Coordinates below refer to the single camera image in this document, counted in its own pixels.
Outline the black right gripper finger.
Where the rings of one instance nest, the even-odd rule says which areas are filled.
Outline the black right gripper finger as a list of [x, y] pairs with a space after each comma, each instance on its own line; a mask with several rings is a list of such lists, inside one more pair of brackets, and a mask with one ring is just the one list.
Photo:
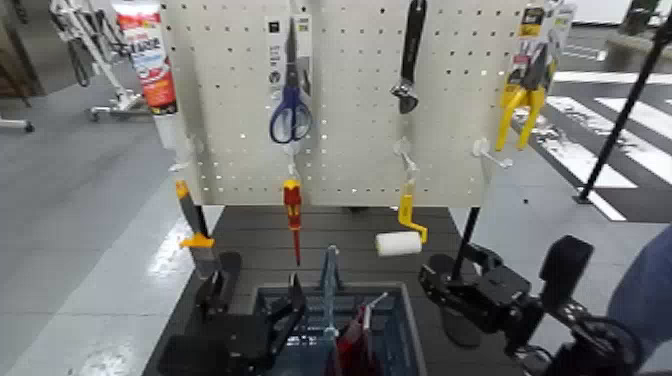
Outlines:
[[452, 279], [454, 262], [442, 262], [437, 268], [423, 264], [420, 268], [418, 281], [426, 297], [434, 304], [443, 308], [450, 308], [463, 315], [470, 315], [473, 311], [469, 303], [469, 296], [473, 285], [462, 279]]
[[503, 259], [496, 252], [480, 245], [467, 245], [462, 254], [465, 260], [478, 265], [482, 272], [504, 265]]

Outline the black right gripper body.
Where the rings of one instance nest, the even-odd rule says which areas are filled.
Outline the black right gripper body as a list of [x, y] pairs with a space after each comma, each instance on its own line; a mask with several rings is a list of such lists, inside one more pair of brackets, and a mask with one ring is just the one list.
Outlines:
[[531, 337], [542, 309], [531, 283], [508, 266], [497, 266], [467, 284], [466, 317], [482, 332]]

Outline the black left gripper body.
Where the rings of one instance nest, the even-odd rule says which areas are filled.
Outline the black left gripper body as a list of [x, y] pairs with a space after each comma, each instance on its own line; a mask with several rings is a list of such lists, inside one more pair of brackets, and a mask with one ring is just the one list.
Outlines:
[[160, 375], [259, 375], [269, 369], [273, 325], [256, 315], [228, 315], [195, 333], [171, 335], [158, 361]]

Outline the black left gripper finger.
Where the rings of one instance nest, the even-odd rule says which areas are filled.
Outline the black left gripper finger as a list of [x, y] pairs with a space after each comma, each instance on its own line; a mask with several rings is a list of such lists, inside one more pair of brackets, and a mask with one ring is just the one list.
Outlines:
[[225, 312], [226, 304], [221, 295], [225, 281], [223, 273], [216, 270], [199, 287], [198, 308], [202, 317], [213, 317]]
[[275, 358], [285, 347], [290, 335], [306, 311], [306, 297], [297, 273], [289, 277], [288, 295], [285, 303], [268, 316], [268, 353]]

